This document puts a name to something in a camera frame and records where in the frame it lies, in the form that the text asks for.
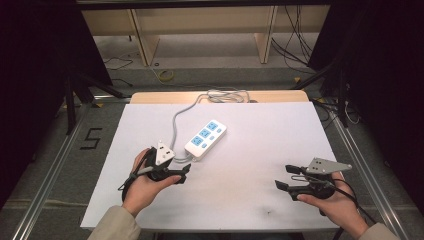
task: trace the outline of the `white cable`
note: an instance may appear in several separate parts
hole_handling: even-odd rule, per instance
[[[246,90],[238,90],[236,88],[233,87],[216,87],[216,86],[211,86],[211,85],[178,85],[178,84],[169,84],[169,83],[163,83],[160,80],[160,77],[158,76],[158,74],[155,72],[155,70],[153,70],[152,67],[148,66],[150,70],[152,70],[152,72],[155,74],[156,79],[162,84],[162,85],[168,85],[168,86],[177,86],[177,87],[187,87],[187,88],[192,88],[192,87],[201,87],[201,86],[209,86],[209,87],[213,87],[213,88],[231,88],[233,89],[233,91],[223,91],[223,90],[217,90],[217,89],[210,89],[208,90],[205,94],[200,94],[199,96],[197,96],[196,101],[194,101],[193,104],[191,104],[190,106],[188,106],[187,108],[184,108],[180,111],[178,111],[177,113],[175,113],[175,115],[172,118],[172,129],[173,129],[173,134],[172,134],[172,141],[170,144],[170,149],[174,150],[174,145],[175,145],[175,140],[177,138],[177,124],[176,124],[176,118],[179,114],[190,110],[191,108],[193,108],[200,100],[200,98],[202,96],[207,96],[207,99],[210,102],[214,102],[214,103],[244,103],[245,102],[245,97],[243,97],[242,95],[240,95],[240,93],[244,93],[246,94],[246,99],[247,99],[247,103],[250,102],[250,95],[249,92]],[[183,158],[176,158],[174,157],[175,162],[177,163],[185,163],[188,162],[190,160],[193,159],[193,156],[191,154],[188,154],[187,156],[183,157]]]

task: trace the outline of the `white tabletop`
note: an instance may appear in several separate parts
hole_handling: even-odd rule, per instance
[[[127,105],[113,139],[82,228],[94,228],[107,209],[121,205],[117,188],[135,156],[162,140],[170,144],[172,117],[186,104]],[[184,184],[163,190],[138,216],[144,230],[158,232],[307,231],[337,226],[318,209],[275,187],[294,182],[286,164],[307,166],[314,157],[335,161],[313,105],[297,103],[198,104],[177,117],[174,151],[211,119],[227,126],[226,135],[200,161],[192,163]],[[186,164],[173,163],[170,169]]]

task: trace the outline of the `sleeve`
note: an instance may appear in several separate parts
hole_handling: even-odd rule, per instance
[[[362,234],[359,240],[399,240],[386,226],[381,223],[376,223],[374,226]]]
[[[125,208],[113,206],[105,213],[88,239],[137,240],[140,232],[134,217]]]

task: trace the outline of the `power strip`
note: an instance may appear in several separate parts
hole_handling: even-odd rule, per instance
[[[193,156],[193,161],[199,161],[215,146],[226,132],[227,127],[213,119],[184,148]]]

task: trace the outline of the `hand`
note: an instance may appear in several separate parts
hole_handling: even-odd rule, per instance
[[[343,177],[339,172],[333,173],[332,177],[333,179],[343,180]],[[350,195],[353,194],[352,190],[346,183],[335,181],[335,185],[337,188],[349,193]],[[328,199],[318,199],[307,194],[300,194],[297,196],[297,199],[321,209],[333,223],[342,227],[355,239],[359,239],[359,237],[368,229],[368,225],[365,223],[361,215],[359,215],[355,203],[339,192],[335,192],[333,196]]]
[[[134,160],[134,165],[131,170],[134,171],[141,161],[143,156],[149,149],[144,149],[138,154]],[[134,217],[145,207],[149,206],[156,195],[166,187],[171,186],[172,184],[178,182],[181,176],[171,176],[160,182],[155,182],[150,180],[147,176],[143,175],[138,177],[128,189],[125,201],[122,204],[122,207],[125,208],[129,213]]]

